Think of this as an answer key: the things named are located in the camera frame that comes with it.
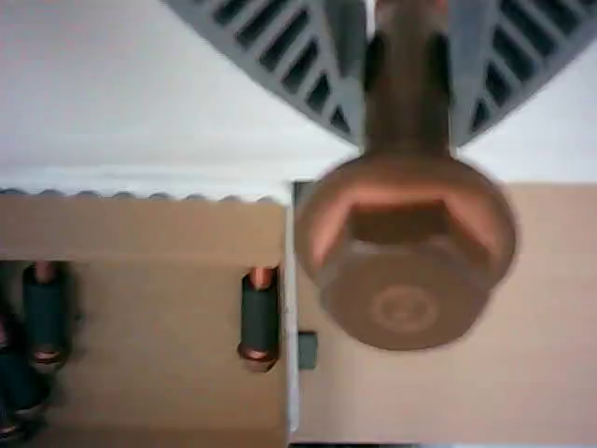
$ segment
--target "white surface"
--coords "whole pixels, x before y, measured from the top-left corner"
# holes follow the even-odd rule
[[[159,0],[0,0],[0,188],[286,201],[356,149],[263,91]],[[466,156],[597,180],[597,45]]]

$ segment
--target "cardboard divider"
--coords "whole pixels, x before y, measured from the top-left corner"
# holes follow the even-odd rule
[[[7,195],[0,210],[0,259],[69,261],[81,317],[34,446],[285,446],[284,319],[270,372],[236,353],[241,279],[281,263],[283,207]],[[19,311],[26,262],[0,264]]]
[[[275,203],[0,195],[0,210],[0,259],[275,266],[284,249]]]

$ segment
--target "cardboard box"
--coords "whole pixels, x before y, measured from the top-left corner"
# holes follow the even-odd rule
[[[283,207],[5,194],[0,210],[0,259],[70,261],[82,313],[34,446],[286,446],[285,356],[258,374],[236,353],[240,282],[280,264]],[[17,304],[24,264],[2,270]]]

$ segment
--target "white background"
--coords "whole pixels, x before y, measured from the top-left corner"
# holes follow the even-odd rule
[[[285,196],[356,149],[159,0],[0,0],[0,188]],[[465,149],[505,181],[597,180],[597,45]]]

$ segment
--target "cardboard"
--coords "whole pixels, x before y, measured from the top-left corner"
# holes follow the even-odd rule
[[[319,354],[292,441],[597,442],[597,187],[508,193],[516,265],[448,347],[364,346],[298,272],[299,329],[317,331]],[[84,315],[34,446],[285,446],[285,357],[253,375],[234,353],[238,282],[282,259],[282,206],[2,195],[0,210],[2,259],[74,260]],[[3,270],[13,298],[21,268]]]
[[[34,446],[286,445],[284,354],[255,374],[236,353],[240,282],[280,264],[283,207],[2,195],[0,210],[0,259],[71,261],[82,315]],[[18,308],[26,263],[3,264]]]

